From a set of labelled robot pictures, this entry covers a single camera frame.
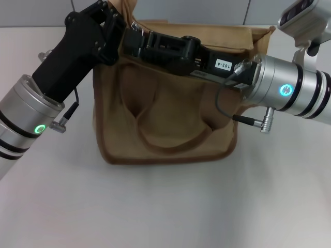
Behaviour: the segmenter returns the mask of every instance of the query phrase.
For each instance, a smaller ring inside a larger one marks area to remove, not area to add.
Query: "green indicator light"
[[[41,133],[43,130],[45,130],[45,125],[39,125],[35,128],[35,133]]]

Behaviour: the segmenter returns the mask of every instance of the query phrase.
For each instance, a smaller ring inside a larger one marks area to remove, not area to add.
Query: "metal cylinder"
[[[0,179],[63,110],[23,75],[0,102]]]
[[[267,108],[267,112],[262,122],[261,133],[270,133],[274,120],[274,111],[275,109],[272,107]]]
[[[257,55],[254,61],[258,67],[253,84],[243,91],[246,104],[331,125],[331,77],[327,73],[265,55]]]

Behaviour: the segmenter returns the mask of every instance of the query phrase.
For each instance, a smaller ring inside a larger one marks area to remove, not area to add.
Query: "white table surface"
[[[0,98],[64,31],[0,29]],[[295,50],[276,31],[268,53],[291,60]],[[330,53],[331,42],[318,63],[328,73]],[[224,160],[115,166],[92,128],[91,73],[78,91],[67,132],[46,130],[0,181],[1,248],[331,247],[331,126],[277,112],[270,135],[239,125]]]

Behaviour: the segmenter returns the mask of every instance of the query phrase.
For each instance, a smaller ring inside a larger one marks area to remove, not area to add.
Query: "tan canvas bag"
[[[127,21],[136,0],[111,0]],[[176,37],[197,37],[208,48],[252,57],[266,53],[269,29],[138,22],[145,31]],[[237,123],[215,108],[218,84],[127,57],[119,49],[115,66],[94,69],[97,141],[103,158],[115,164],[156,164],[210,161],[228,156],[237,141]],[[220,104],[231,114],[246,108],[239,91],[224,89]]]

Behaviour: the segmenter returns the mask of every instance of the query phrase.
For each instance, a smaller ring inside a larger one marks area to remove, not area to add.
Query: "blue indicator light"
[[[280,94],[284,97],[289,96],[290,94],[292,94],[293,91],[293,87],[292,85],[289,84],[284,84],[283,86],[280,87]]]

